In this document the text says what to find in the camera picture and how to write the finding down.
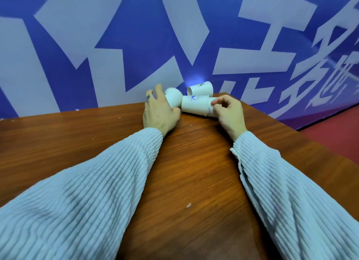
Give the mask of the person's right hand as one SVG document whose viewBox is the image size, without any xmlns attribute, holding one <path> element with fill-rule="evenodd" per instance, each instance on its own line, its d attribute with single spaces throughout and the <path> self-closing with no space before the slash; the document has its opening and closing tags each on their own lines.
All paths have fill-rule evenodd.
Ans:
<svg viewBox="0 0 359 260">
<path fill-rule="evenodd" d="M 219 104 L 213 106 L 217 113 L 218 121 L 227 132 L 233 142 L 247 131 L 242 104 L 230 95 L 222 95 L 226 98 L 226 106 Z"/>
</svg>

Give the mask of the person's left hand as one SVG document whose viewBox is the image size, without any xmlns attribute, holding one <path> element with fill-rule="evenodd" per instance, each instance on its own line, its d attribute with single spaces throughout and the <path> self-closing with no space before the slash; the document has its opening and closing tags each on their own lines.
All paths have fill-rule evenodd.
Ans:
<svg viewBox="0 0 359 260">
<path fill-rule="evenodd" d="M 147 104 L 145 101 L 145 109 L 142 115 L 144 128 L 156 128 L 162 136 L 165 137 L 179 120 L 173 120 L 171 117 L 172 109 L 164 95 L 161 84 L 157 84 L 154 89 L 155 101 L 153 104 Z"/>
</svg>

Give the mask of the white paper cup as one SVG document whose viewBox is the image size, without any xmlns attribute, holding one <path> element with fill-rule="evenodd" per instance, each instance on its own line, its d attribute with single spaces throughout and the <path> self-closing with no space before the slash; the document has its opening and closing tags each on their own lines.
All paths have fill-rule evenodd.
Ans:
<svg viewBox="0 0 359 260">
<path fill-rule="evenodd" d="M 218 118 L 217 113 L 214 111 L 213 105 L 212 105 L 212 101 L 215 100 L 215 97 L 209 97 L 208 98 L 208 113 L 207 113 L 207 117 L 213 117 L 213 118 Z"/>
<path fill-rule="evenodd" d="M 208 116 L 211 113 L 209 95 L 183 96 L 181 110 L 185 113 Z"/>
<path fill-rule="evenodd" d="M 165 90 L 164 95 L 171 108 L 181 107 L 183 94 L 178 89 L 170 87 Z"/>
<path fill-rule="evenodd" d="M 210 81 L 205 81 L 203 83 L 192 85 L 187 88 L 188 96 L 209 95 L 209 97 L 213 97 L 213 93 L 214 93 L 213 85 Z"/>
</svg>

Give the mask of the person's right forearm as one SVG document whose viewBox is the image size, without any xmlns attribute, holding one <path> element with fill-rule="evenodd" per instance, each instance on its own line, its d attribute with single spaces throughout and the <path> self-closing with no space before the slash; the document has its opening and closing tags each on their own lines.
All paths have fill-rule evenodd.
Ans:
<svg viewBox="0 0 359 260">
<path fill-rule="evenodd" d="M 286 260 L 359 260 L 359 222 L 297 168 L 247 131 L 231 148 L 240 180 Z"/>
</svg>

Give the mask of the person's left forearm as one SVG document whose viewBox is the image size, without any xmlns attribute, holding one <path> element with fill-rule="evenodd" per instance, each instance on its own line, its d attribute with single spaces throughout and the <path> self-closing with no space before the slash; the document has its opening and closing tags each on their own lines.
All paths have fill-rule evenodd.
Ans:
<svg viewBox="0 0 359 260">
<path fill-rule="evenodd" d="M 145 128 L 0 208 L 0 260 L 115 260 L 163 135 Z"/>
</svg>

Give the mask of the blue banner with white characters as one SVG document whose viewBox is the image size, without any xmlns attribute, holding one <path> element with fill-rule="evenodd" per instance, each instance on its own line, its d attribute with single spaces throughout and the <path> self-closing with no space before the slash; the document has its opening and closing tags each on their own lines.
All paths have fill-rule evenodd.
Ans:
<svg viewBox="0 0 359 260">
<path fill-rule="evenodd" d="M 0 0 L 0 120 L 210 81 L 298 129 L 359 103 L 359 0 Z"/>
</svg>

